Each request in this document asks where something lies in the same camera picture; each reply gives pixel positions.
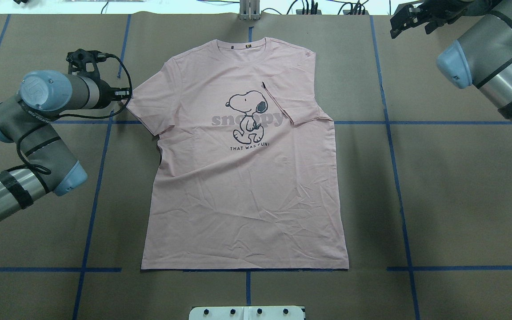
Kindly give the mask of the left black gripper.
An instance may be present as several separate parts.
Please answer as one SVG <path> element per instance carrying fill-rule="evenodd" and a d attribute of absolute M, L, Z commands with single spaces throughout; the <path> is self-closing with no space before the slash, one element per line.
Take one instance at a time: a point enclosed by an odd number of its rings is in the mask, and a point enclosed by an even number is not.
<path fill-rule="evenodd" d="M 107 107 L 114 101 L 130 99 L 132 87 L 114 88 L 108 84 L 101 84 L 101 107 Z"/>

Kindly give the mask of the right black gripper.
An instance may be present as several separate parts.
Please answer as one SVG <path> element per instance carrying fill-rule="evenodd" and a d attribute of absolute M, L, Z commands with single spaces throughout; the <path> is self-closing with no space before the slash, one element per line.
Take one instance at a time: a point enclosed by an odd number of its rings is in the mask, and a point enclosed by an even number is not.
<path fill-rule="evenodd" d="M 416 0 L 398 5 L 390 19 L 391 38 L 403 31 L 424 24 L 425 34 L 437 28 L 455 23 L 467 11 L 469 0 Z"/>

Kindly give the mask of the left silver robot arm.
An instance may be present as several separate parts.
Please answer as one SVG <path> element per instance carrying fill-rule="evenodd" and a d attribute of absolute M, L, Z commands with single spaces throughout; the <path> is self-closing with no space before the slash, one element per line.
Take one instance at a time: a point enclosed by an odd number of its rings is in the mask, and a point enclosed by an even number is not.
<path fill-rule="evenodd" d="M 114 88 L 85 72 L 27 73 L 17 93 L 0 103 L 0 142 L 14 144 L 21 160 L 0 172 L 0 221 L 49 193 L 63 196 L 86 182 L 87 172 L 52 126 L 54 121 L 67 117 L 67 111 L 128 103 L 132 90 L 132 83 Z"/>

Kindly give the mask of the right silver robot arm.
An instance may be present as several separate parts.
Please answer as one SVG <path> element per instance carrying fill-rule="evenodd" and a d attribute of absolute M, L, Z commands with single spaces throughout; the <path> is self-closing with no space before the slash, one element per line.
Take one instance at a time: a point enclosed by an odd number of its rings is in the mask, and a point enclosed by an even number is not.
<path fill-rule="evenodd" d="M 462 16 L 481 19 L 447 47 L 436 65 L 458 88 L 477 88 L 502 117 L 512 122 L 512 0 L 416 0 L 401 4 L 391 17 L 395 39 L 424 25 L 431 34 Z"/>

